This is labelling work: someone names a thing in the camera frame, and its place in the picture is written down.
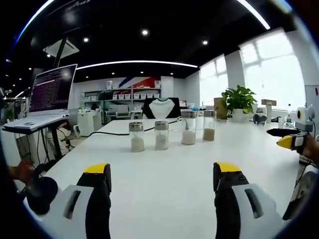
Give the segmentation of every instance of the ceiling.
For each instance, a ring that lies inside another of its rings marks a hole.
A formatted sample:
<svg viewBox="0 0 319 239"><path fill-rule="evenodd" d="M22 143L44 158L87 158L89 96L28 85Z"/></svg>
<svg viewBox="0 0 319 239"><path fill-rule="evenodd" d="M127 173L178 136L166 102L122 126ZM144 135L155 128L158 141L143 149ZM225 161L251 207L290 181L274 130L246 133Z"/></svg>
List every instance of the ceiling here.
<svg viewBox="0 0 319 239"><path fill-rule="evenodd" d="M7 29L6 52L2 56L5 64L1 86L12 90L8 95L11 97L30 87L36 72L52 69L55 57L48 58L43 49L64 37L79 52L61 59L60 66L77 63L81 67L126 60L201 66L266 32L264 26L236 0L55 0L14 44L23 26L46 1L24 2L19 7L25 11ZM248 2L271 29L291 28L289 19L268 1ZM147 36L142 35L143 29L149 31ZM204 40L208 41L207 45L202 44ZM197 70L170 64L114 64L79 70L75 82L141 75L171 76L171 73L176 78L185 78Z"/></svg>

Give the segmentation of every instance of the white chair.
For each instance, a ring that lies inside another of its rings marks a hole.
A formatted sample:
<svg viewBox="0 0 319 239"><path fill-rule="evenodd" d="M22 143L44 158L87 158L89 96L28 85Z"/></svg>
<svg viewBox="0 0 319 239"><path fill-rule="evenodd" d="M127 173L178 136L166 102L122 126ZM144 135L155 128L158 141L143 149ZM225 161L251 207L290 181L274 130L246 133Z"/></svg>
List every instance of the white chair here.
<svg viewBox="0 0 319 239"><path fill-rule="evenodd" d="M116 112L117 119L130 119L130 112L128 105L119 105L118 111Z"/></svg>
<svg viewBox="0 0 319 239"><path fill-rule="evenodd" d="M111 118L116 117L116 113L118 110L119 109L118 109L117 105L112 105L112 106L110 106L109 110L107 111L107 115Z"/></svg>

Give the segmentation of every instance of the window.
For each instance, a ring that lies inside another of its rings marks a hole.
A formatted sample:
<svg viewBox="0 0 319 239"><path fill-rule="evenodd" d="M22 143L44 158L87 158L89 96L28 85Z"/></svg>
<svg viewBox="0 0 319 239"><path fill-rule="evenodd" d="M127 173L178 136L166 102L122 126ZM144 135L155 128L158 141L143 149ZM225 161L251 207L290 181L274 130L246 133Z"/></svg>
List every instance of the window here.
<svg viewBox="0 0 319 239"><path fill-rule="evenodd" d="M276 100L279 110L304 107L305 85L299 61L282 30L273 31L240 46L245 85L256 100Z"/></svg>
<svg viewBox="0 0 319 239"><path fill-rule="evenodd" d="M214 98L228 88L225 56L222 55L200 67L200 103L201 106L213 106Z"/></svg>

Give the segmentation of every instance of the standing desk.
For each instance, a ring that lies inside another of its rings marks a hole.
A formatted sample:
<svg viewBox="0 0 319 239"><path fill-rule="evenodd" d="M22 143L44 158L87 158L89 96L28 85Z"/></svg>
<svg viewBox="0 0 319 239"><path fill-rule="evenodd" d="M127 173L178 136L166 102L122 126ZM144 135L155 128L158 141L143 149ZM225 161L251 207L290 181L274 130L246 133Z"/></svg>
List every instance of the standing desk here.
<svg viewBox="0 0 319 239"><path fill-rule="evenodd" d="M132 120L115 120L99 131L127 133ZM145 129L154 119L143 119ZM112 174L110 233L113 239L211 239L216 234L213 163L242 169L277 204L282 216L294 190L299 155L276 145L266 133L276 123L217 122L214 142L181 145L181 122L169 125L169 148L155 151L153 130L145 132L146 150L131 153L129 136L94 134L64 156L46 174L60 190L76 185L86 167L110 163Z"/></svg>

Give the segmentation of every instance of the led strip light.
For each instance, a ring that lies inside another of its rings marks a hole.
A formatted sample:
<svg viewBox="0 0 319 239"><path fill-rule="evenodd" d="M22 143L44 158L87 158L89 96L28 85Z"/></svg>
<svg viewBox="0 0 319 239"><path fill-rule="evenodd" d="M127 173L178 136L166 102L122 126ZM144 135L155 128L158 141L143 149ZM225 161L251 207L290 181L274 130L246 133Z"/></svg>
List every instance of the led strip light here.
<svg viewBox="0 0 319 239"><path fill-rule="evenodd" d="M195 65L189 65L189 64L184 64L184 63L178 63L178 62L169 62L169 61L112 61L112 62L104 62L104 63L98 63L98 64L93 64L93 65L88 65L88 66L81 66L76 68L76 70L82 70L85 68L90 68L90 67L95 67L95 66L104 66L104 65L112 65L112 64L121 64L121 63L160 63L160 64L171 64L171 65L178 65L178 66L188 66L188 67L193 67L197 68L198 66Z"/></svg>
<svg viewBox="0 0 319 239"><path fill-rule="evenodd" d="M48 0L45 4L42 5L42 7L39 8L38 11L36 11L36 13L31 17L31 19L28 21L28 23L25 25L25 27L23 28L23 30L21 31L19 37L16 40L16 43L19 41L20 37L22 36L22 34L25 32L26 28L33 22L33 20L44 10L46 9L51 3L53 3L54 0Z"/></svg>
<svg viewBox="0 0 319 239"><path fill-rule="evenodd" d="M259 14L259 12L257 12L248 2L246 2L246 0L237 1L241 3L245 8L247 8L247 10L249 10L267 30L270 29L270 26L268 25L266 20L264 20L264 18Z"/></svg>

